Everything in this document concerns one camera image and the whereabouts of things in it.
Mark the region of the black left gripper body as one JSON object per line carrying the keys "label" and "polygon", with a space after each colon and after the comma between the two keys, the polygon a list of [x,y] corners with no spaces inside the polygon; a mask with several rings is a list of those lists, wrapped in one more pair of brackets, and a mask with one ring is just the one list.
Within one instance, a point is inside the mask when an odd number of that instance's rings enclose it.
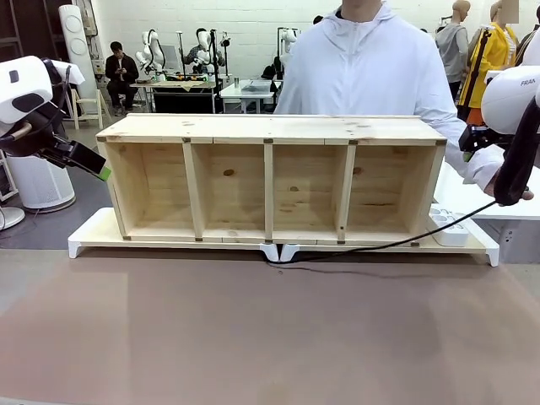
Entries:
{"label": "black left gripper body", "polygon": [[47,160],[49,163],[64,167],[79,167],[79,143],[68,138],[62,122],[44,126],[42,123],[29,122],[30,130],[25,135],[25,156]]}

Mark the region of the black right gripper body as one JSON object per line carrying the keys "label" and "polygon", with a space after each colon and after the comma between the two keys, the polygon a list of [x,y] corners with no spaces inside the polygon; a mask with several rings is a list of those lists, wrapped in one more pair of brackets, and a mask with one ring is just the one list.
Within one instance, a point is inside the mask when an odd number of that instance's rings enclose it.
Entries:
{"label": "black right gripper body", "polygon": [[507,149],[514,139],[513,134],[502,134],[486,126],[473,127],[472,135],[474,137],[474,147],[476,149],[486,149],[492,145]]}

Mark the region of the person's left hand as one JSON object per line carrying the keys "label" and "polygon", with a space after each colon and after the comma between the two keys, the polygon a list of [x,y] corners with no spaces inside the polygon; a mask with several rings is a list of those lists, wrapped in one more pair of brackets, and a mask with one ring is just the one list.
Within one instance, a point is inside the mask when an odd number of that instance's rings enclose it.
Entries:
{"label": "person's left hand", "polygon": [[[495,182],[497,181],[499,177],[499,172],[496,172],[494,174],[494,176],[492,177],[492,179],[489,181],[488,185],[484,188],[484,193],[493,197],[494,196],[494,185],[495,185]],[[529,191],[529,190],[525,190],[522,194],[521,194],[521,200],[525,200],[525,201],[530,201],[534,198],[534,193]]]}

